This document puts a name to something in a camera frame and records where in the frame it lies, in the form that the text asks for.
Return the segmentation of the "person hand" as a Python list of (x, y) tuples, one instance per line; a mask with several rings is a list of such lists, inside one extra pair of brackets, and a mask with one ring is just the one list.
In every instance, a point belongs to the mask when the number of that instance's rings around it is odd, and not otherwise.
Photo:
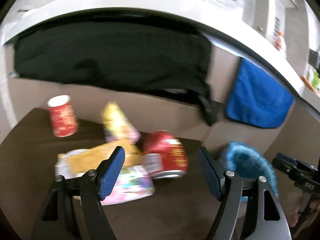
[(286, 218), (287, 218), (289, 227), (294, 227), (297, 224), (298, 219), (300, 217), (300, 214), (299, 214), (300, 208), (301, 208), (301, 202), (296, 202), (295, 204), (291, 205), (287, 209)]

